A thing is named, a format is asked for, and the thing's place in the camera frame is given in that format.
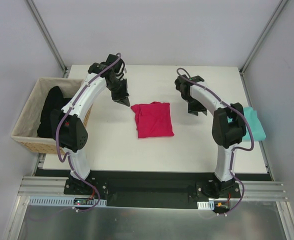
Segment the pink t shirt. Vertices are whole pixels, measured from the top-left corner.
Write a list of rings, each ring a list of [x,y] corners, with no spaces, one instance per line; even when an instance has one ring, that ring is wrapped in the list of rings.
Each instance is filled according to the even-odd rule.
[[[135,104],[130,107],[134,112],[137,137],[139,139],[173,137],[173,125],[169,102],[154,101]]]

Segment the teal t shirt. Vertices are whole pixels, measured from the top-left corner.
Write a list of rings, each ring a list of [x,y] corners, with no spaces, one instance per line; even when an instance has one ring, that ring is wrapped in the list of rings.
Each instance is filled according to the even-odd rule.
[[[264,141],[266,139],[266,133],[263,129],[263,126],[258,118],[257,111],[254,110],[252,107],[248,106],[243,109],[244,117],[246,118],[252,136],[255,142]]]

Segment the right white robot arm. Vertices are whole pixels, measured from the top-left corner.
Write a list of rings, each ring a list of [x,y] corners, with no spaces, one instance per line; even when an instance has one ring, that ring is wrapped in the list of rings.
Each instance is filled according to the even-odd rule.
[[[218,153],[212,192],[217,197],[224,197],[230,191],[227,182],[235,177],[236,151],[242,148],[240,143],[247,132],[244,108],[238,102],[227,104],[222,101],[198,75],[191,78],[180,75],[174,83],[182,99],[188,103],[189,114],[210,113],[213,116],[211,134]]]

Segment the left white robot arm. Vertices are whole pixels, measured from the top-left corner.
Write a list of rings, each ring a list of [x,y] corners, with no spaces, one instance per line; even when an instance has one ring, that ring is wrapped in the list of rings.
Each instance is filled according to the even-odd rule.
[[[125,66],[120,53],[109,54],[106,61],[93,63],[71,100],[50,114],[58,159],[62,163],[68,162],[71,176],[77,179],[75,188],[83,195],[89,194],[93,188],[92,181],[87,179],[91,169],[84,149],[89,137],[85,118],[94,100],[105,89],[110,91],[115,103],[130,106]]]

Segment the black t shirt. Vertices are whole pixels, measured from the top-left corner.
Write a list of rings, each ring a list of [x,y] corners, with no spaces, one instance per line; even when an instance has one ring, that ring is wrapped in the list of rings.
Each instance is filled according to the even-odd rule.
[[[52,87],[45,99],[44,106],[40,115],[40,124],[37,129],[39,138],[52,138],[51,112],[53,110],[61,110],[71,98],[65,98],[58,86]]]

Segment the wicker laundry basket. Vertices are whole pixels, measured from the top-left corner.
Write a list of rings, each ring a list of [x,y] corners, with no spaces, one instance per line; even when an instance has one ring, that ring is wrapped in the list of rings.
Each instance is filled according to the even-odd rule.
[[[11,138],[32,153],[55,154],[57,152],[55,140],[41,138],[37,134],[46,97],[51,88],[58,86],[65,98],[72,98],[83,82],[83,79],[75,78],[39,78],[11,132]]]

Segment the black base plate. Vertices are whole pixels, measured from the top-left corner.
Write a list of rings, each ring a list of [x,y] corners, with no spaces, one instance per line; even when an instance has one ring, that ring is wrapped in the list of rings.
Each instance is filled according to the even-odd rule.
[[[90,196],[109,207],[196,209],[198,202],[239,200],[235,180],[219,183],[213,173],[92,170],[86,182],[68,176],[65,195]]]

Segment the left rear aluminium post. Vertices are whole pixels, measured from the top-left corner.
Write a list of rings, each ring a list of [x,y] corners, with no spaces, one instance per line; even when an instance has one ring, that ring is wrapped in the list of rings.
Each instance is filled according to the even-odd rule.
[[[47,46],[49,47],[49,49],[53,55],[53,57],[55,58],[57,64],[59,65],[60,69],[62,70],[63,74],[65,75],[68,70],[68,67],[65,64],[53,38],[52,38],[52,36],[46,26],[46,23],[43,20],[43,17],[35,4],[35,1],[34,0],[25,0],[24,2],[26,4],[27,8],[29,9],[34,21],[36,22]]]

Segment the aluminium post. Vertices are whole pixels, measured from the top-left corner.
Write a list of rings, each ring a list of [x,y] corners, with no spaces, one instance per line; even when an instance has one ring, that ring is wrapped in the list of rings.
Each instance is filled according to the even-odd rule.
[[[239,73],[241,76],[244,75],[248,67],[250,66],[251,62],[254,60],[255,56],[257,55],[260,48],[263,46],[264,41],[267,39],[269,33],[272,31],[274,25],[280,18],[281,14],[287,7],[290,0],[280,0],[275,9],[273,10],[270,18],[268,19],[267,23],[265,24],[264,28],[262,29],[262,32],[260,33],[259,37],[255,41],[252,49],[250,50],[246,60],[244,61],[243,65],[239,69]]]
[[[43,20],[43,17],[35,4],[35,1],[34,0],[25,0],[24,2],[26,4],[27,8],[29,9],[34,21],[36,22],[47,46],[49,47],[49,49],[53,55],[53,57],[55,58],[57,64],[59,65],[60,69],[62,70],[63,74],[65,75],[68,70],[68,67],[65,64],[53,38],[52,38],[52,36],[46,26],[46,23]]]

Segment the aluminium rail frame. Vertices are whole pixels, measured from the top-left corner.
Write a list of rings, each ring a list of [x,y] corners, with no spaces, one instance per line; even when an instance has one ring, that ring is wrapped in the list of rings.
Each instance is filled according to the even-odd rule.
[[[32,176],[19,187],[5,232],[7,240],[294,240],[294,216],[282,182],[264,173],[240,173],[237,208],[217,216],[211,210],[98,207],[76,213],[71,206],[29,205],[31,197],[74,197],[64,194],[68,171],[45,169],[54,156],[40,153]],[[94,171],[180,172],[177,163],[161,171],[146,161],[109,159]]]

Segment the right rear aluminium post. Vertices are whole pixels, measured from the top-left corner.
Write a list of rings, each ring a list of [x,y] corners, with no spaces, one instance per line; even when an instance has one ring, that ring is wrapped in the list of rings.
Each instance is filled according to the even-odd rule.
[[[250,50],[246,60],[244,61],[243,65],[239,69],[239,73],[241,76],[244,75],[248,67],[250,66],[251,62],[254,60],[255,56],[257,55],[260,48],[263,46],[264,41],[267,39],[269,33],[272,31],[274,25],[280,18],[281,14],[287,7],[290,0],[280,0],[275,9],[273,10],[270,18],[268,19],[267,23],[265,24],[264,28],[262,29],[262,32],[260,33],[259,37],[255,41],[252,49]]]

